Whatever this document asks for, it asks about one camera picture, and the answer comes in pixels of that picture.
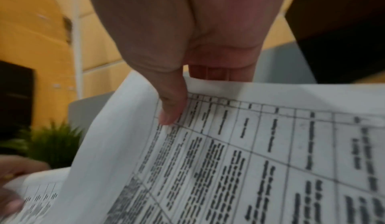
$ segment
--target gray surface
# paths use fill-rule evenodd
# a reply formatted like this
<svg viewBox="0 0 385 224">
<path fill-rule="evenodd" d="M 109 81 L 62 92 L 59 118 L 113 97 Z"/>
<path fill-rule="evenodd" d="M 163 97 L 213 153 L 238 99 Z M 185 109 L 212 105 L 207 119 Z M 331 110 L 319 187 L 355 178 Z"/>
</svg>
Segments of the gray surface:
<svg viewBox="0 0 385 224">
<path fill-rule="evenodd" d="M 297 43 L 289 43 L 261 53 L 255 69 L 257 83 L 316 83 Z M 94 118 L 113 92 L 72 102 L 68 109 L 71 126 L 87 132 Z"/>
</svg>

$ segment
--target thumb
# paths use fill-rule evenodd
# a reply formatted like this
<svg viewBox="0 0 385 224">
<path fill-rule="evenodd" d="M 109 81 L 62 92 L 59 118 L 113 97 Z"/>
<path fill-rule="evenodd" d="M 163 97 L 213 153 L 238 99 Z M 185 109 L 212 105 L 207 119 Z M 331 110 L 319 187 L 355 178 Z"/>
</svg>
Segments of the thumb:
<svg viewBox="0 0 385 224">
<path fill-rule="evenodd" d="M 187 87 L 183 67 L 170 72 L 137 69 L 158 91 L 162 101 L 159 123 L 170 125 L 182 114 L 187 104 Z"/>
<path fill-rule="evenodd" d="M 0 188 L 0 217 L 20 211 L 23 205 L 24 201 L 15 192 Z"/>
</svg>

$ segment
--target paper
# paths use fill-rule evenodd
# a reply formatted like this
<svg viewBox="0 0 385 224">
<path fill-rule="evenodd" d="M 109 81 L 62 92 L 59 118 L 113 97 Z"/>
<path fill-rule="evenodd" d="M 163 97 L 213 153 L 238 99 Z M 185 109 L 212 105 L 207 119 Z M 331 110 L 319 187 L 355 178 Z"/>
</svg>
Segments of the paper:
<svg viewBox="0 0 385 224">
<path fill-rule="evenodd" d="M 25 200 L 23 209 L 1 224 L 39 224 L 57 199 L 69 168 L 34 173 L 5 185 Z"/>
<path fill-rule="evenodd" d="M 42 223 L 384 223 L 384 86 L 187 85 L 161 126 L 131 73 Z"/>
</svg>

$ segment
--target white vertical trim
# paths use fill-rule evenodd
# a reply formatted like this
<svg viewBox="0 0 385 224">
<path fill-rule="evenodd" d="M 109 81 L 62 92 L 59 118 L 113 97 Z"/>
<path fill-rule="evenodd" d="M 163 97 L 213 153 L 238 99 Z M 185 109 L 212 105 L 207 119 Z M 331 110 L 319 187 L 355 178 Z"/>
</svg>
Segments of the white vertical trim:
<svg viewBox="0 0 385 224">
<path fill-rule="evenodd" d="M 79 5 L 79 0 L 72 0 L 72 47 L 78 100 L 83 98 L 83 63 L 81 57 Z"/>
</svg>

